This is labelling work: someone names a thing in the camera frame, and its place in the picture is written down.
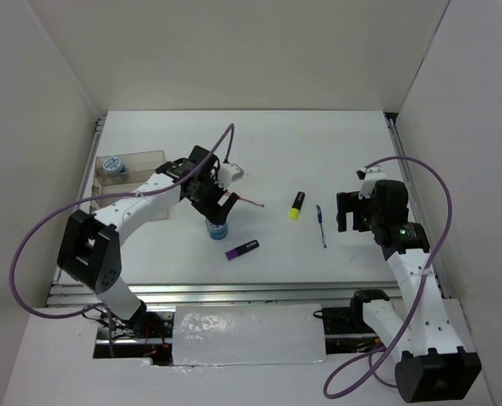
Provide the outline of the blue jar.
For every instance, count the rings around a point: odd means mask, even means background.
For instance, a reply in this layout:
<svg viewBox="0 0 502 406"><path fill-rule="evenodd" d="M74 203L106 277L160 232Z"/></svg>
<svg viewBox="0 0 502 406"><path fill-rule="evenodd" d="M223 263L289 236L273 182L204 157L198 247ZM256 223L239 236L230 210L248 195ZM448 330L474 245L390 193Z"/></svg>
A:
<svg viewBox="0 0 502 406"><path fill-rule="evenodd" d="M205 227L207 233L213 240L223 240L228 235L228 224L214 224L213 222L205 219Z"/></svg>
<svg viewBox="0 0 502 406"><path fill-rule="evenodd" d="M107 177L127 176L128 170L120 156L107 156L101 163L101 174Z"/></svg>

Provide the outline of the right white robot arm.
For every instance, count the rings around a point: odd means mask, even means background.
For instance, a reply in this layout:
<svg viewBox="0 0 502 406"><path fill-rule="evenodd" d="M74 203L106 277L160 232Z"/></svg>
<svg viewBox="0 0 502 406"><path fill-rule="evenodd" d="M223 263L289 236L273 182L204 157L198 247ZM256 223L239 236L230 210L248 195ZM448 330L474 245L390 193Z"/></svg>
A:
<svg viewBox="0 0 502 406"><path fill-rule="evenodd" d="M411 222L407 188L401 181L366 183L362 191L336 196L338 229L371 232L393 271L407 315L400 318L386 293L357 291L349 321L372 329L395 362L396 388L406 403L462 400L482 370L464 346L445 309L421 224Z"/></svg>

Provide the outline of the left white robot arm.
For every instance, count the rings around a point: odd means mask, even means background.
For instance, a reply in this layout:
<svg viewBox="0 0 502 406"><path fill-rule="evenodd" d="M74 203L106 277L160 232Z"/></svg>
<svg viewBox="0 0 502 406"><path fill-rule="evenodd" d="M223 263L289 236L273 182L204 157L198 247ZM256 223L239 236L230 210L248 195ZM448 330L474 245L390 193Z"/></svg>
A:
<svg viewBox="0 0 502 406"><path fill-rule="evenodd" d="M68 218L57 265L107 306L126 336L140 336L154 316L121 276L123 244L160 211L182 200L211 224L224 224L238 199L229 186L243 170L230 162L215 169L216 164L215 157L203 166L186 158L166 162L129 197L91 214L77 210Z"/></svg>

